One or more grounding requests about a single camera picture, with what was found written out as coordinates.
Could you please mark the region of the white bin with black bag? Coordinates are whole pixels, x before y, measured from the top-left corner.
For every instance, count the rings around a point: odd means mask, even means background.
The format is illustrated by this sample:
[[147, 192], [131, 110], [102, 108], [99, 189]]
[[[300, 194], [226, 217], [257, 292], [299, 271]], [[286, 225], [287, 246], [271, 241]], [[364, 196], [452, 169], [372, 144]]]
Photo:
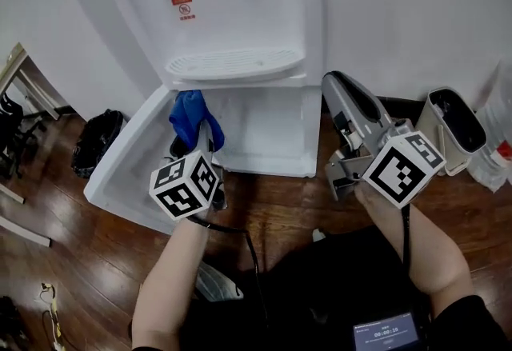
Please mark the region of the white bin with black bag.
[[120, 111], [107, 109], [85, 124], [71, 158], [71, 169], [78, 177], [88, 179], [91, 176], [120, 134], [124, 122]]

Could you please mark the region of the clear water bottle red label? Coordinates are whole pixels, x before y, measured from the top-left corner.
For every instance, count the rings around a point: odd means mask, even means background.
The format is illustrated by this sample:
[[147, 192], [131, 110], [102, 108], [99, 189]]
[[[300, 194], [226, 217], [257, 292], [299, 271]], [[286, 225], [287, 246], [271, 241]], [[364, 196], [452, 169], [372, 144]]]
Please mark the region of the clear water bottle red label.
[[472, 157], [467, 171], [492, 192], [512, 182], [512, 58], [494, 71], [489, 95], [476, 112], [486, 144]]

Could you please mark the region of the person's left forearm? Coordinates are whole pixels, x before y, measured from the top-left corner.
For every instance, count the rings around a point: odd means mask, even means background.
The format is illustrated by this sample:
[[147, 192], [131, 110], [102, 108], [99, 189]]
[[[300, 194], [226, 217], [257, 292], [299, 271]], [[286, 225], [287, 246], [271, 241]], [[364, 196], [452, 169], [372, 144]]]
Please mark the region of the person's left forearm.
[[132, 319], [132, 348], [179, 351], [209, 230], [182, 220], [143, 282]]

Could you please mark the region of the person's black clothing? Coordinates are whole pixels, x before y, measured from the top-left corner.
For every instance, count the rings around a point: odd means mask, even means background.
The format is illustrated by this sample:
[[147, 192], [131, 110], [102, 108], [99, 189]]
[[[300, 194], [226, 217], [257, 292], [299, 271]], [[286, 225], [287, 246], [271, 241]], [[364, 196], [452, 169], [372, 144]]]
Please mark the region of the person's black clothing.
[[355, 351], [353, 327], [412, 313], [420, 343], [398, 351], [512, 351], [474, 294], [431, 297], [376, 225], [286, 255], [242, 300], [193, 294], [179, 351]]

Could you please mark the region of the white metal desk frame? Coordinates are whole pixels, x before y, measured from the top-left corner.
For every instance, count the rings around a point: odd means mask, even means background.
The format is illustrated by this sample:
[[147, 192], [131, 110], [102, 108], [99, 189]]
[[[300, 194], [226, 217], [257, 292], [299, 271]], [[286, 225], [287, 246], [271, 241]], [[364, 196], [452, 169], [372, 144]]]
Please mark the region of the white metal desk frame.
[[[7, 197], [11, 198], [12, 200], [16, 201], [17, 203], [24, 205], [25, 204], [25, 198], [19, 196], [15, 192], [13, 192], [11, 189], [7, 188], [5, 185], [0, 183], [0, 193], [5, 194]], [[43, 247], [49, 248], [51, 246], [51, 239], [42, 236], [41, 234], [35, 233], [29, 229], [26, 229], [17, 223], [5, 218], [3, 215], [0, 214], [0, 226], [4, 229], [10, 231], [11, 233], [14, 233], [18, 235], [19, 237], [22, 237], [26, 239], [27, 241], [32, 241], [33, 243], [39, 244]]]

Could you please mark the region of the beige small bin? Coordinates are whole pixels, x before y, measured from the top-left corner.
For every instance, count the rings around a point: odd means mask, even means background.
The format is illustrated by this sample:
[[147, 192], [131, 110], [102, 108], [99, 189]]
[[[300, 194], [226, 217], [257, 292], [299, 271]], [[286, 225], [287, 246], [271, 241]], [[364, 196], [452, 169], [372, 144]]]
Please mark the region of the beige small bin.
[[446, 164], [440, 175], [455, 176], [486, 145], [487, 136], [474, 111], [450, 87], [431, 90], [415, 126], [434, 144]]

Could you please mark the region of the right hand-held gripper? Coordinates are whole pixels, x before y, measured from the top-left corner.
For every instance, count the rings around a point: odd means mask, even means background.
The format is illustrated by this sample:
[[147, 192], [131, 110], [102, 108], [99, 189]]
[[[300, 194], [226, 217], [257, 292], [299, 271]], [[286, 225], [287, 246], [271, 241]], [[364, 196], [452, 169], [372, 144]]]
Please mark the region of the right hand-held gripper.
[[409, 119], [390, 119], [381, 101], [352, 77], [326, 73], [322, 95], [341, 143], [325, 166], [335, 200], [364, 181], [403, 209], [445, 166], [441, 152]]

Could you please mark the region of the white desk with wooden top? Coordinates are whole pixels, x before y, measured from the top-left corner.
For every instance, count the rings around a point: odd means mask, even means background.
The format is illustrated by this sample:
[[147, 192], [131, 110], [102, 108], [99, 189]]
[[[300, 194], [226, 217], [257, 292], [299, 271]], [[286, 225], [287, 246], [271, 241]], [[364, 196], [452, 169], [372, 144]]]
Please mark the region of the white desk with wooden top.
[[20, 81], [26, 92], [46, 114], [55, 121], [59, 120], [61, 114], [57, 111], [56, 101], [46, 90], [51, 84], [41, 85], [42, 82], [47, 82], [45, 75], [19, 42], [11, 50], [3, 70], [0, 71], [0, 98], [15, 79]]

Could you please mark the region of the black device with screen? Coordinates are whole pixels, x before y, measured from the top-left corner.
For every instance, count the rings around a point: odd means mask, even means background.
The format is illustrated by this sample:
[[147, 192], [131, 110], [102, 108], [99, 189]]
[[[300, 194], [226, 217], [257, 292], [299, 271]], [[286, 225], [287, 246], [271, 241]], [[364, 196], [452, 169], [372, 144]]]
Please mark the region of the black device with screen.
[[397, 351], [420, 343], [412, 313], [355, 325], [353, 339], [355, 351]]

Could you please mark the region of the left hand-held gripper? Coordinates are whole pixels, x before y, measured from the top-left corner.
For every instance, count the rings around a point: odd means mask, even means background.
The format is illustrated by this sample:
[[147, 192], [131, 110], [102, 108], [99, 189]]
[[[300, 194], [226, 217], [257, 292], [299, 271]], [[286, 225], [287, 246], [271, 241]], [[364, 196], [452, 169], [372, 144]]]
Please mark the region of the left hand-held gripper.
[[190, 151], [176, 135], [167, 155], [172, 162], [150, 177], [150, 196], [173, 221], [208, 210], [220, 185], [212, 162], [214, 138], [207, 121], [199, 126], [197, 150]]

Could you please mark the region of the white water dispenser cabinet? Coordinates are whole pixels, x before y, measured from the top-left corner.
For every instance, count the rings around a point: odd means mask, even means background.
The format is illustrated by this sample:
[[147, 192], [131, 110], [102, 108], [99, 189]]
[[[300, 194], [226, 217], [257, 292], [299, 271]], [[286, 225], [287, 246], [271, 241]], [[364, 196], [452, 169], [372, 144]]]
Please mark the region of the white water dispenser cabinet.
[[200, 90], [227, 170], [317, 170], [324, 0], [113, 0], [159, 80]]

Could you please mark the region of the black office chair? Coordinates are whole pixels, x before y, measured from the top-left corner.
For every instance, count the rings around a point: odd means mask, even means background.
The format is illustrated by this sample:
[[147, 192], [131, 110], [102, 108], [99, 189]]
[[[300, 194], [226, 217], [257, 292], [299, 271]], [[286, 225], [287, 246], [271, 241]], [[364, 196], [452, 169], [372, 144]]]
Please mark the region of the black office chair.
[[4, 93], [0, 97], [0, 177], [6, 180], [11, 179], [13, 174], [22, 177], [19, 170], [22, 155], [29, 146], [37, 143], [34, 131], [47, 131], [41, 121], [22, 131], [23, 119], [22, 106]]

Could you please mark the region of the person's right forearm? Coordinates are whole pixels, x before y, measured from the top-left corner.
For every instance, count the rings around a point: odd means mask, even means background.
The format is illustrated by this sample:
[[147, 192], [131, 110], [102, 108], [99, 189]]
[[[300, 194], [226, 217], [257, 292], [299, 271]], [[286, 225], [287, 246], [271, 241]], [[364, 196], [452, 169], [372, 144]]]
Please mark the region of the person's right forearm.
[[[374, 224], [400, 255], [405, 234], [402, 212], [365, 182], [355, 187], [355, 196]], [[414, 205], [410, 206], [410, 278], [431, 297], [474, 294], [469, 266], [455, 242]]]

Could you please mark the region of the blue cloth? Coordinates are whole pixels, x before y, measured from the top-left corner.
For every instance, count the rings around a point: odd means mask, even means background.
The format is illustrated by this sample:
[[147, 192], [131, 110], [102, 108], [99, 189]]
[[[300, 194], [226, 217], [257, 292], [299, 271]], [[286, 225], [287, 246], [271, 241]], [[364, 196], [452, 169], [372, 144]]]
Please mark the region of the blue cloth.
[[176, 135], [193, 150], [198, 143], [201, 124], [206, 121], [213, 137], [213, 151], [219, 151], [225, 142], [216, 118], [210, 113], [200, 90], [187, 90], [178, 93], [169, 115], [169, 122]]

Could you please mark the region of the white panel piece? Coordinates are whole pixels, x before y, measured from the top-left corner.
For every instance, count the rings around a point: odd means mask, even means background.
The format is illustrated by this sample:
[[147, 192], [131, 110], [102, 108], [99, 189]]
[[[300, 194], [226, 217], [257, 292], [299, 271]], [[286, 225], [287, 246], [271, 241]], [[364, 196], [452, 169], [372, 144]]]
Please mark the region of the white panel piece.
[[169, 115], [179, 92], [161, 86], [128, 121], [90, 176], [84, 189], [89, 203], [135, 224], [172, 233], [177, 221], [162, 211], [149, 188], [151, 174], [172, 162], [167, 155], [176, 133]]

